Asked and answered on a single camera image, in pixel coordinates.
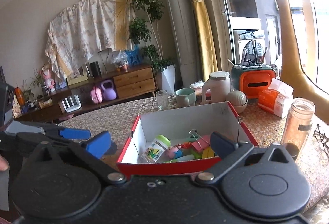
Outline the person's left hand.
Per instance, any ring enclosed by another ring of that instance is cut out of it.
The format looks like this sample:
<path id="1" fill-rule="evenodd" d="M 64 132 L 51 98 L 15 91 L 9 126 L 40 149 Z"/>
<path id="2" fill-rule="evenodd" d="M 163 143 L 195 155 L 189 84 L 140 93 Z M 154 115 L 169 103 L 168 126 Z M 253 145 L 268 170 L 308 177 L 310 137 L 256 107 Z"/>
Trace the person's left hand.
<path id="1" fill-rule="evenodd" d="M 9 163 L 3 156 L 0 156 L 0 171 L 6 171 L 9 168 Z"/>

